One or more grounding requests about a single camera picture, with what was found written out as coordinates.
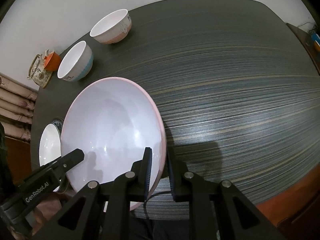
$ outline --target wall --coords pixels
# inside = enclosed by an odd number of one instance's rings
[[[156,1],[159,0],[16,0],[0,24],[0,72],[38,89],[26,79],[36,54],[45,49],[61,53],[108,13]],[[301,0],[256,1],[295,26],[314,22]]]

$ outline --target bolt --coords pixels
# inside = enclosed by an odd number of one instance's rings
[[[125,176],[130,179],[133,178],[134,176],[136,176],[136,174],[133,171],[128,171]]]
[[[98,183],[96,182],[96,181],[90,181],[89,183],[88,183],[88,187],[89,188],[95,188],[95,187],[97,187],[97,185],[98,185]]]
[[[230,187],[231,186],[231,182],[228,181],[228,180],[223,180],[221,182],[221,184],[222,184],[223,187]]]
[[[191,179],[191,178],[193,178],[193,173],[190,172],[190,171],[187,171],[187,172],[184,174],[184,176],[185,176],[187,179]]]

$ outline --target small white bowl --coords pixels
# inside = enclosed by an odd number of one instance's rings
[[[40,166],[52,162],[61,156],[60,135],[58,129],[53,124],[48,124],[41,135],[39,147],[39,163]]]
[[[132,22],[127,9],[114,11],[98,21],[90,36],[103,44],[121,41],[127,36]]]
[[[84,160],[67,172],[78,192],[91,180],[105,183],[141,160],[145,147],[152,148],[149,196],[164,169],[166,135],[159,110],[148,93],[131,80],[100,79],[76,97],[61,133],[61,155],[76,148]],[[130,209],[141,203],[131,202]]]
[[[80,41],[64,56],[58,69],[58,78],[78,81],[89,73],[92,62],[92,50],[85,41]]]

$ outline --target tabletop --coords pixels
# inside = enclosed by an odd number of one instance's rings
[[[211,181],[229,179],[254,203],[287,189],[319,163],[319,75],[299,40],[267,6],[252,0],[164,0],[129,14],[132,29],[121,42],[104,45],[89,34],[78,40],[94,54],[85,78],[66,82],[54,73],[40,88],[32,163],[39,163],[44,127],[64,118],[85,87],[111,76],[128,78],[150,94],[168,145],[190,171]],[[136,216],[187,219],[188,203],[174,203],[169,190],[165,171]]]

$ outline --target curtain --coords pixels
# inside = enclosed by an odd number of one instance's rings
[[[37,93],[0,75],[0,122],[6,136],[30,141]]]

